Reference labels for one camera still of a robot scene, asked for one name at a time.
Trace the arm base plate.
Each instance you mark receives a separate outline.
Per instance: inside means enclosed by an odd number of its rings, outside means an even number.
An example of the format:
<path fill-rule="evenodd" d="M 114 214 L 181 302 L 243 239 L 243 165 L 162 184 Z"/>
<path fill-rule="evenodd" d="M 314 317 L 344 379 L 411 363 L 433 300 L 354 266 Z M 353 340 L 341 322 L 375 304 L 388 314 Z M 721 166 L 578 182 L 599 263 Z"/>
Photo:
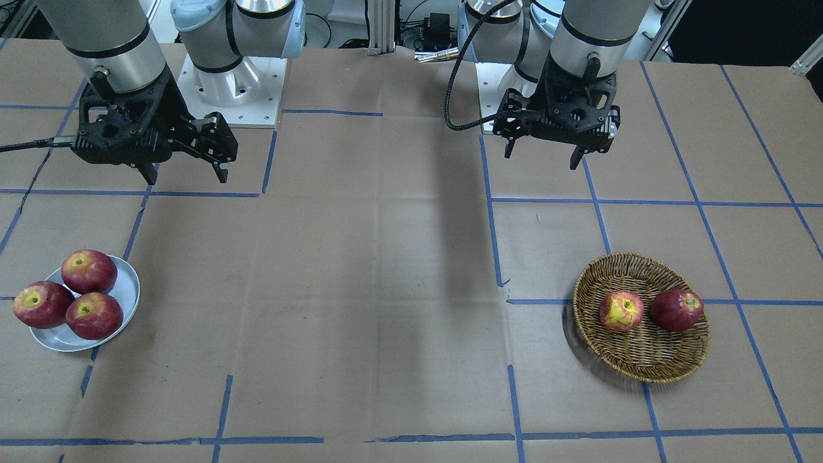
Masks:
<path fill-rule="evenodd" d="M 276 129 L 288 64 L 288 59 L 244 57 L 229 71 L 207 73 L 187 57 L 177 86 L 198 118 L 219 112 L 232 128 Z"/>
<path fill-rule="evenodd" d="M 479 106 L 483 118 L 499 111 L 505 92 L 509 89 L 515 89 L 523 96 L 532 96 L 537 88 L 539 73 L 522 75 L 514 64 L 477 62 L 476 76 Z"/>

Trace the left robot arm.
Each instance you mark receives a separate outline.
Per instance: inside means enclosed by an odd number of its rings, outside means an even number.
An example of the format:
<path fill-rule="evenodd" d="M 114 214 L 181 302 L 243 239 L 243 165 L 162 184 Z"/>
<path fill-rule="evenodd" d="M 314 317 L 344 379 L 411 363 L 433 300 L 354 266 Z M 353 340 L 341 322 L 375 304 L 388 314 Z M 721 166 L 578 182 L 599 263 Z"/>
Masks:
<path fill-rule="evenodd" d="M 505 143 L 520 138 L 574 147 L 570 169 L 608 152 L 620 128 L 617 71 L 646 15 L 647 1 L 464 1 L 457 64 L 477 65 L 477 126 Z"/>

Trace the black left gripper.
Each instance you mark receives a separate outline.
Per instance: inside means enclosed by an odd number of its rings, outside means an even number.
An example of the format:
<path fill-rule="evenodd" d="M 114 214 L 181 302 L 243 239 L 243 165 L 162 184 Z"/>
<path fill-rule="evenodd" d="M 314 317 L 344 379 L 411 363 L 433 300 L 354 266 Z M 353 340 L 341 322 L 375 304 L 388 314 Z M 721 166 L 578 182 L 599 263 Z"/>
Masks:
<path fill-rule="evenodd" d="M 589 153 L 608 152 L 620 128 L 617 74 L 599 77 L 600 67 L 597 57 L 590 58 L 578 77 L 548 56 L 532 96 L 506 91 L 492 125 L 506 142 L 503 158 L 511 159 L 516 141 L 527 136 L 573 145 L 570 170 Z"/>

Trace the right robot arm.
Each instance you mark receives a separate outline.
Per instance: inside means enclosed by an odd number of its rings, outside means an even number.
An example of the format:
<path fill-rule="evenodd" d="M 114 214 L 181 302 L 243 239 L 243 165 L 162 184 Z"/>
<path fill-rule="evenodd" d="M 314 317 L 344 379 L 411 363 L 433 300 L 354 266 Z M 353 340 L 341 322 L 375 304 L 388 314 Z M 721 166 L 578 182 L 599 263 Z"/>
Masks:
<path fill-rule="evenodd" d="M 192 115 L 138 1 L 39 1 L 87 84 L 77 133 L 51 141 L 94 165 L 128 166 L 153 185 L 175 152 L 201 159 L 221 183 L 239 144 L 220 108 L 264 87 L 252 58 L 300 55 L 302 1 L 174 1 L 170 13 L 212 112 Z"/>

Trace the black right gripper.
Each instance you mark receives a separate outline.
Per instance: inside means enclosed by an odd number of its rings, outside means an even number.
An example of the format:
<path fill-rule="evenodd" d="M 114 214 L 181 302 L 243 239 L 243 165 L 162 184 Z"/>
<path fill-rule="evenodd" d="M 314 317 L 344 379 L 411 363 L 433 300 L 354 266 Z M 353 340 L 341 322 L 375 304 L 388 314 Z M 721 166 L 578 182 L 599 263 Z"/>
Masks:
<path fill-rule="evenodd" d="M 136 167 L 148 185 L 156 184 L 156 162 L 184 152 L 213 166 L 221 184 L 228 182 L 238 141 L 224 116 L 212 112 L 195 118 L 165 68 L 144 88 L 114 90 L 114 73 L 97 68 L 80 97 L 80 123 L 71 149 L 92 164 Z"/>

